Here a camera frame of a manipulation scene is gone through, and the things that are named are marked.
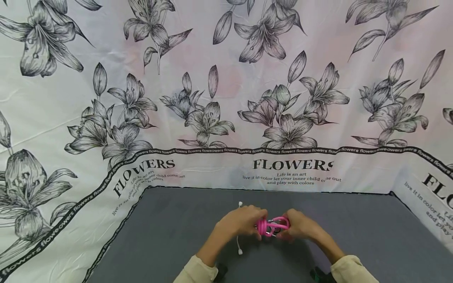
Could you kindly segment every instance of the hand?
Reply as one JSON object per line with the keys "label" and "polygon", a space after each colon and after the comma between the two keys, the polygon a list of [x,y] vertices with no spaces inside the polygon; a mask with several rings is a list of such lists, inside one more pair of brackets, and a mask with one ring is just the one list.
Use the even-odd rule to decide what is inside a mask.
{"label": "hand", "polygon": [[225,215],[217,224],[216,229],[230,234],[230,237],[237,235],[255,235],[261,240],[261,235],[254,227],[261,218],[267,218],[267,210],[255,206],[239,207]]}
{"label": "hand", "polygon": [[293,208],[283,216],[289,219],[291,226],[288,230],[283,230],[277,234],[277,238],[288,241],[293,241],[294,238],[313,240],[323,231],[318,223]]}

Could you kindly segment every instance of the cuff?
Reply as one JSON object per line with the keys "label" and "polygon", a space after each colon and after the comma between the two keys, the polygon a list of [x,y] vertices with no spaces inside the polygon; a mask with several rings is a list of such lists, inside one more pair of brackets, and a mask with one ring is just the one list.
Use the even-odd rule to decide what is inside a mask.
{"label": "cuff", "polygon": [[196,283],[210,283],[217,276],[218,269],[205,265],[196,255],[184,266],[184,270]]}

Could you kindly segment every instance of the white fabric backdrop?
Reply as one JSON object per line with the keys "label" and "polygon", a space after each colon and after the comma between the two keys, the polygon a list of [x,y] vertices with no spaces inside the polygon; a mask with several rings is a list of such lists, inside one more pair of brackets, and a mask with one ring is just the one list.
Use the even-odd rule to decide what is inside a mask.
{"label": "white fabric backdrop", "polygon": [[0,282],[82,282],[148,186],[393,191],[453,250],[452,11],[4,0]]}

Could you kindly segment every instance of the person's right hand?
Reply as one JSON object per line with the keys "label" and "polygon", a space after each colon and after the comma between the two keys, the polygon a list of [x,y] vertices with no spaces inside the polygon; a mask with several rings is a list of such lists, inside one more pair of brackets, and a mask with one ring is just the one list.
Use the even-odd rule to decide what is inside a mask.
{"label": "person's right hand", "polygon": [[288,230],[283,230],[277,234],[277,238],[290,242],[294,238],[313,240],[317,234],[323,231],[318,223],[293,208],[288,210],[283,216],[289,219],[291,226]]}

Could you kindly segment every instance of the earphone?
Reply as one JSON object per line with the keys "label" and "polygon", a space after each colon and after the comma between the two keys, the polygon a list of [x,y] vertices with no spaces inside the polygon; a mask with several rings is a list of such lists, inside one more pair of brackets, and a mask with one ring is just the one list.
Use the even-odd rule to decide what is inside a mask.
{"label": "earphone", "polygon": [[239,255],[242,255],[243,252],[242,252],[242,250],[241,250],[241,247],[239,246],[239,236],[236,236],[236,244],[237,244],[237,253],[238,253]]}

